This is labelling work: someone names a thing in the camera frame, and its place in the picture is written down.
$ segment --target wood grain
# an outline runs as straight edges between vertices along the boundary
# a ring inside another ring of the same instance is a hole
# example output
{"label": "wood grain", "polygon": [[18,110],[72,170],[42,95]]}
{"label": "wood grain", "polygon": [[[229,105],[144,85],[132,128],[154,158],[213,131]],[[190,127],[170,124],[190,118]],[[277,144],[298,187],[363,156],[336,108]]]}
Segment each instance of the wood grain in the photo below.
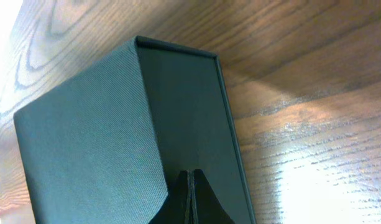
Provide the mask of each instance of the wood grain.
{"label": "wood grain", "polygon": [[24,1],[0,216],[33,223],[13,112],[134,35],[220,55],[257,222],[381,223],[381,1]]}

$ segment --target fabric-textured box surface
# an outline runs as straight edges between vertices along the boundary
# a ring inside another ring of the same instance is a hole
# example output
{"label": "fabric-textured box surface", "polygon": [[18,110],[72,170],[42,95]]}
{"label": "fabric-textured box surface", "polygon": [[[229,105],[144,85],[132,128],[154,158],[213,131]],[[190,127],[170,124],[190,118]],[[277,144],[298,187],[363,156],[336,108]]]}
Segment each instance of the fabric-textured box surface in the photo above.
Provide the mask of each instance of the fabric-textured box surface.
{"label": "fabric-textured box surface", "polygon": [[131,40],[14,117],[39,223],[148,223],[167,186]]}

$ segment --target wooden surface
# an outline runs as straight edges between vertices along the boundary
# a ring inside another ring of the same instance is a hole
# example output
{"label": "wooden surface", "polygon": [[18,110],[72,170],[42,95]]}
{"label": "wooden surface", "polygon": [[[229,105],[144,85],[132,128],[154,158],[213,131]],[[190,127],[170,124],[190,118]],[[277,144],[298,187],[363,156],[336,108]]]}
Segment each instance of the wooden surface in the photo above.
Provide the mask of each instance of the wooden surface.
{"label": "wooden surface", "polygon": [[13,112],[136,34],[220,55],[258,224],[381,223],[381,1],[137,0],[24,1],[0,74],[3,224],[34,222]]}

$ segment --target box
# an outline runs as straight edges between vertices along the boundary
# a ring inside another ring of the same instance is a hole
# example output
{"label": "box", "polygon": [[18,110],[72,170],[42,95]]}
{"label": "box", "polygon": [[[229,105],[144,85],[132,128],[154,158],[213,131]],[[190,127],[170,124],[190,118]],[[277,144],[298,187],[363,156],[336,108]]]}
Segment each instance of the box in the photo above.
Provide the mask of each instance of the box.
{"label": "box", "polygon": [[14,122],[37,223],[147,223],[193,169],[255,223],[215,54],[135,37]]}

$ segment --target black object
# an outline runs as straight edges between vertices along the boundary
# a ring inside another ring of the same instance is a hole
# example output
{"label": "black object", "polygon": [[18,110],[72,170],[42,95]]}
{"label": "black object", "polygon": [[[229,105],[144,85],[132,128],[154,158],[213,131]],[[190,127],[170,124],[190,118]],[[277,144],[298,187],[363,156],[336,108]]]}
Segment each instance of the black object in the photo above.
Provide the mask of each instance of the black object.
{"label": "black object", "polygon": [[195,169],[235,223],[255,223],[215,54],[135,37],[14,122],[38,224],[148,223]]}
{"label": "black object", "polygon": [[200,169],[181,171],[160,211],[149,224],[234,224]]}

